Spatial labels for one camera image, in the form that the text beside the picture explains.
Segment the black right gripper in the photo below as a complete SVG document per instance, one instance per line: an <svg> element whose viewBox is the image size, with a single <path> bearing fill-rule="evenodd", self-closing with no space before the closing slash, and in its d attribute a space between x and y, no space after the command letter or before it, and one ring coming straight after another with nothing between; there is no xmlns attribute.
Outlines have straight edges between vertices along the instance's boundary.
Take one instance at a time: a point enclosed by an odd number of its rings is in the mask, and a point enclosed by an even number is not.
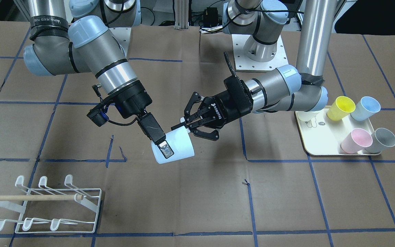
<svg viewBox="0 0 395 247"><path fill-rule="evenodd" d="M152 99L141 81L135 80L112 93L107 97L107 103L109 102L115 104L116 109L124 119L133 115L139 116L137 121L138 125L141 127L143 133L154 142L154 144L157 144L164 158L170 158L174 155L174 150L167 142L166 135L153 114L145 114L145 108L152 103Z"/></svg>

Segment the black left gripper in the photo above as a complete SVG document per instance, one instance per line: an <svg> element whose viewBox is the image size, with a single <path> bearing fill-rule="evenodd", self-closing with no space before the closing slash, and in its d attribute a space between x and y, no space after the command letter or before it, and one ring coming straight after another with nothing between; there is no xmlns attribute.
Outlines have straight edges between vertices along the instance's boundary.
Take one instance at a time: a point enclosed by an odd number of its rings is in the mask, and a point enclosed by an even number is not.
<svg viewBox="0 0 395 247"><path fill-rule="evenodd" d="M245 82L235 76L230 76L224 80L224 84L226 90L214 96L205 97L203 106L200 106L200 109L194 114L191 113L193 105L201 102L203 98L199 93L193 92L184 110L184 120L190 122L188 129L194 136L217 141L219 139L218 130L208 133L198 128L204 125L207 128L221 129L225 124L251 112L253 100ZM204 118L209 117L213 120L204 123L202 115Z"/></svg>

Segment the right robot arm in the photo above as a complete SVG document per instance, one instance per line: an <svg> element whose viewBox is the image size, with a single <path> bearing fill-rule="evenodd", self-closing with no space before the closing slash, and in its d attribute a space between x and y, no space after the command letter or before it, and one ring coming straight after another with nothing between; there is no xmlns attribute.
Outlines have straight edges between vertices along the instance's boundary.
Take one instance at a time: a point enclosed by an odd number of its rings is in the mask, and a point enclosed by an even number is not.
<svg viewBox="0 0 395 247"><path fill-rule="evenodd" d="M174 151L155 117L146 111L152 103L127 60L125 49L109 28L138 20L136 0L71 0L75 22L66 20L62 0L30 0L33 44L25 47L24 63L37 76L91 72L98 80L93 86L107 93L87 117L97 126L109 122L108 107L114 104L122 118L135 117L143 133L160 149L164 158Z"/></svg>

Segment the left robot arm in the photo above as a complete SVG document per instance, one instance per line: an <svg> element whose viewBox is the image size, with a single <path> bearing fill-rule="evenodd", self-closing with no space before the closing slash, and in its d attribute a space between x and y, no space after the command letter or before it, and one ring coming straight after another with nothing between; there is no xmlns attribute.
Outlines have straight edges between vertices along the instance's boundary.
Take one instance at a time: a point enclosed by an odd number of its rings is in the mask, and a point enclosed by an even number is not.
<svg viewBox="0 0 395 247"><path fill-rule="evenodd" d="M282 65L243 81L224 54L231 72L224 80L226 90L209 97L194 92L177 127L216 141L218 130L250 113L322 110L328 102L323 71L336 5L336 0L307 1L295 66ZM275 57L289 13L279 0L231 0L224 5L220 30L249 35L246 57L265 63Z"/></svg>

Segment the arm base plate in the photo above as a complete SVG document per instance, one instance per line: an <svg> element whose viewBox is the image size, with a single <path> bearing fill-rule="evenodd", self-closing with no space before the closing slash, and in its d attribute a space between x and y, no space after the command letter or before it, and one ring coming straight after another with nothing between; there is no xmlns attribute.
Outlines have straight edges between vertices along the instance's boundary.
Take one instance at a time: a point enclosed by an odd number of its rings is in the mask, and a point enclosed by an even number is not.
<svg viewBox="0 0 395 247"><path fill-rule="evenodd" d="M113 27L109 28L116 40L122 46L125 52L125 57L128 56L130 41L131 41L131 27Z"/></svg>
<svg viewBox="0 0 395 247"><path fill-rule="evenodd" d="M258 43L252 35L233 34L232 46L237 72L268 72L288 64L281 36L276 43Z"/></svg>

